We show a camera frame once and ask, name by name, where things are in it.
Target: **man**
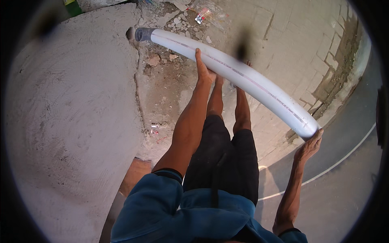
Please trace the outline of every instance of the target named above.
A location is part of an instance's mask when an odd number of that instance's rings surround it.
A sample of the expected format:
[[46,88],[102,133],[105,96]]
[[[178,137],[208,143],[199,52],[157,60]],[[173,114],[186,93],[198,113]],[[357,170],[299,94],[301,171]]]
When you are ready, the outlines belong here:
[[199,49],[196,62],[196,88],[177,121],[172,145],[152,173],[132,189],[113,226],[111,241],[307,242],[293,222],[304,164],[319,150],[323,130],[296,152],[273,233],[265,230],[253,219],[259,171],[245,92],[237,87],[230,141],[222,118],[224,79],[207,69]]

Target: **tiled pavement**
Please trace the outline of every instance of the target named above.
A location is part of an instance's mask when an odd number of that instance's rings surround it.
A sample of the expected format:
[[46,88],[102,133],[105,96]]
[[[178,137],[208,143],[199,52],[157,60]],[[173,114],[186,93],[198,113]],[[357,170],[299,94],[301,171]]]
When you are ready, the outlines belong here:
[[[249,49],[253,68],[280,86],[312,112],[321,102],[312,93],[324,76],[337,68],[334,56],[344,23],[353,10],[344,0],[245,0],[219,1],[230,14],[231,25],[223,36],[209,28],[206,35],[215,47],[233,54],[231,45],[243,28],[254,33]],[[224,121],[232,134],[236,95],[224,87]],[[276,115],[248,96],[258,164],[269,166],[282,158],[301,139],[286,141],[290,128]]]

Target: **hand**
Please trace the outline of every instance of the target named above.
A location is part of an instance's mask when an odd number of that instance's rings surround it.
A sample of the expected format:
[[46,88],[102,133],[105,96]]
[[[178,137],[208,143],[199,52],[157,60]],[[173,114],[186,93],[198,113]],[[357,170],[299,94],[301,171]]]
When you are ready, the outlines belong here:
[[294,160],[300,160],[305,163],[309,158],[316,154],[320,148],[323,132],[324,129],[320,128],[310,140],[305,142],[305,144],[296,151]]
[[197,73],[198,79],[206,82],[213,83],[216,79],[216,73],[209,70],[206,65],[201,60],[201,50],[196,48],[196,63],[197,63]]

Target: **white pvc pipe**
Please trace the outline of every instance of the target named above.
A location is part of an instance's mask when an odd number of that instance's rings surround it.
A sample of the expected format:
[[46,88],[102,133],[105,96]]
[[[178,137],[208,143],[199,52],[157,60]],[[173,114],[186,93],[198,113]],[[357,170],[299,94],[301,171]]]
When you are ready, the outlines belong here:
[[150,36],[143,36],[142,40],[150,38],[154,43],[163,45],[193,61],[196,61],[194,57],[196,48],[200,48],[201,60],[209,69],[249,93],[281,118],[305,141],[321,128],[317,121],[280,87],[253,68],[224,52],[196,40],[164,30],[149,29],[149,33],[144,32],[144,35]]

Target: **plastic wrapper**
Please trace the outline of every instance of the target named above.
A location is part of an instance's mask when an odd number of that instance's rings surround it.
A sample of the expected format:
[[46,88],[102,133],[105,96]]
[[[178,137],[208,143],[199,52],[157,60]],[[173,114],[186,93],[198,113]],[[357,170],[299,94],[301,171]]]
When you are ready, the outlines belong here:
[[229,15],[213,1],[196,0],[188,9],[193,10],[198,14],[195,20],[199,24],[201,24],[204,19],[207,19],[214,26],[222,30],[225,30],[228,25]]

